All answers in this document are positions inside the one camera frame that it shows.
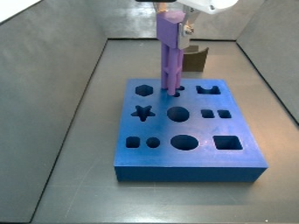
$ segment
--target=metal enclosure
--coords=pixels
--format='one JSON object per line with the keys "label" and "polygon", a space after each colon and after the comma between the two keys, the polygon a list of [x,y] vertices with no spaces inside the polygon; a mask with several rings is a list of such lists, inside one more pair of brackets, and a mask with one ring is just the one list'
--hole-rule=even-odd
{"label": "metal enclosure", "polygon": [[299,1],[267,0],[237,44],[299,123]]}
{"label": "metal enclosure", "polygon": [[106,42],[82,1],[0,26],[0,221],[28,222]]}
{"label": "metal enclosure", "polygon": [[[154,9],[150,3],[134,0],[88,0],[112,39],[154,38]],[[195,22],[193,39],[236,40],[264,0],[239,0],[236,5],[217,15],[201,13]],[[180,3],[169,3],[169,10],[181,10]]]}

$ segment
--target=blue shape sorter board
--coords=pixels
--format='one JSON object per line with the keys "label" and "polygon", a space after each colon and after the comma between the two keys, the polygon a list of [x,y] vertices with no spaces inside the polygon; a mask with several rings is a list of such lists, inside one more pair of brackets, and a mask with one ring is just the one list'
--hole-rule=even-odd
{"label": "blue shape sorter board", "polygon": [[118,181],[253,182],[267,169],[224,80],[126,82],[116,143]]}

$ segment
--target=small square hole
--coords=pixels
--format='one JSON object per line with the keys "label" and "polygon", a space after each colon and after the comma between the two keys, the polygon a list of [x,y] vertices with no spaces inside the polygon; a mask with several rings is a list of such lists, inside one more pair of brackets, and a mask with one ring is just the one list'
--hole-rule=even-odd
{"label": "small square hole", "polygon": [[130,136],[125,139],[126,148],[137,148],[140,146],[140,138],[137,136]]}
{"label": "small square hole", "polygon": [[219,117],[220,118],[231,118],[231,114],[229,114],[228,110],[220,109],[220,110],[217,110],[217,112],[219,112]]}
{"label": "small square hole", "polygon": [[200,115],[203,118],[213,118],[215,117],[212,110],[209,110],[209,109],[203,109],[200,111]]}
{"label": "small square hole", "polygon": [[236,136],[213,136],[212,138],[217,150],[225,150],[225,151],[243,150],[239,138]]}

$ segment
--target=gray floor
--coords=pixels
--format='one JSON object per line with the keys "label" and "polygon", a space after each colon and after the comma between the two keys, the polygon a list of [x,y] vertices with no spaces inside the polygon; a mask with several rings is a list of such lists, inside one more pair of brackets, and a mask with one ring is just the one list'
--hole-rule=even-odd
{"label": "gray floor", "polygon": [[128,78],[157,78],[157,41],[108,41],[33,222],[297,222],[297,126],[233,42],[209,47],[269,168],[253,184],[117,183],[113,154]]}

